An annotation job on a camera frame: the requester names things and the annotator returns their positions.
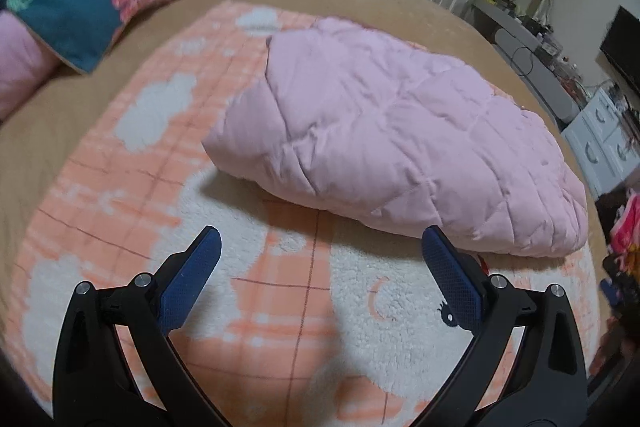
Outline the pink red towel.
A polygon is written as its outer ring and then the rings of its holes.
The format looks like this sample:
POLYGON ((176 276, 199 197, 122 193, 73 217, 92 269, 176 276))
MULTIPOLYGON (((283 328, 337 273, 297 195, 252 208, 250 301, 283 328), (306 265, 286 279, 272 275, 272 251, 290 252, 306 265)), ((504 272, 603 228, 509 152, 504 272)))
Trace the pink red towel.
POLYGON ((632 192, 610 233, 611 249, 623 259, 623 268, 639 274, 639 194, 632 192))

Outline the black wall television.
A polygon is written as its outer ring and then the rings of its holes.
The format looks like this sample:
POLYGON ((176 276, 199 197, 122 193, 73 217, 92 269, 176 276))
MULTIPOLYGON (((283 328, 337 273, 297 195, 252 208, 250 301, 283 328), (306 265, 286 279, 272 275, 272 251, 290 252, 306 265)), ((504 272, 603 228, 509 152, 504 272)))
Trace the black wall television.
POLYGON ((640 89, 640 20, 619 6, 600 51, 635 94, 640 89))

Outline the grey dressing table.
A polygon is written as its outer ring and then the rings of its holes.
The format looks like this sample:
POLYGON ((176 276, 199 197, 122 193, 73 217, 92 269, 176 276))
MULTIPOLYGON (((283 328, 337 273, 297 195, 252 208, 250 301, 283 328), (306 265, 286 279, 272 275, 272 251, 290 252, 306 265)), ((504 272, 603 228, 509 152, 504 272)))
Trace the grey dressing table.
POLYGON ((578 115, 577 103, 535 54, 538 40, 508 12, 488 0, 474 0, 465 19, 494 47, 527 89, 564 130, 578 115))

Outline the white drawer chest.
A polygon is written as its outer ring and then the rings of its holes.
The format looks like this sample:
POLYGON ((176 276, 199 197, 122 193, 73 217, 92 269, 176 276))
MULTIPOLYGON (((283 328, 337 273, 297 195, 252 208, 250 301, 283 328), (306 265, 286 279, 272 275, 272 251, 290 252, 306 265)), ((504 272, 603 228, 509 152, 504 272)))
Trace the white drawer chest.
POLYGON ((561 135, 594 199, 619 188, 639 191, 638 135, 608 92, 598 89, 561 135))

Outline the orange white plaid blanket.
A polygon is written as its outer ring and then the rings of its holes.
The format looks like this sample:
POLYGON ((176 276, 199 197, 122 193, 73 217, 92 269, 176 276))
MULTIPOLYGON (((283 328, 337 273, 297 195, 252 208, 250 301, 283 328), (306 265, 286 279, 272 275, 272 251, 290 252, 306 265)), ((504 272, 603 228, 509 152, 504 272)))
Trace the orange white plaid blanket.
POLYGON ((23 230, 2 348, 52 407, 54 358, 76 286, 128 284, 206 227, 221 256, 180 329, 181 360, 235 426, 405 426, 471 335, 442 318, 415 239, 274 197, 203 148, 264 72, 275 31, 314 18, 227 1, 143 64, 85 138, 1 151, 1 216, 23 230))

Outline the pink quilted jacket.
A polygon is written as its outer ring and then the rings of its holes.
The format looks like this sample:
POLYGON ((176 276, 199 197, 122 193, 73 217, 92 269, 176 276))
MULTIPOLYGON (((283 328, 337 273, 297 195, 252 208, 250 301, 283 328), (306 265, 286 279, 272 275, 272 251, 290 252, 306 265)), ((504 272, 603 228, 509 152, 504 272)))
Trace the pink quilted jacket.
POLYGON ((204 140, 219 170, 378 231, 436 225, 469 251, 585 245, 585 187, 555 137, 470 65, 339 18, 267 46, 204 140))

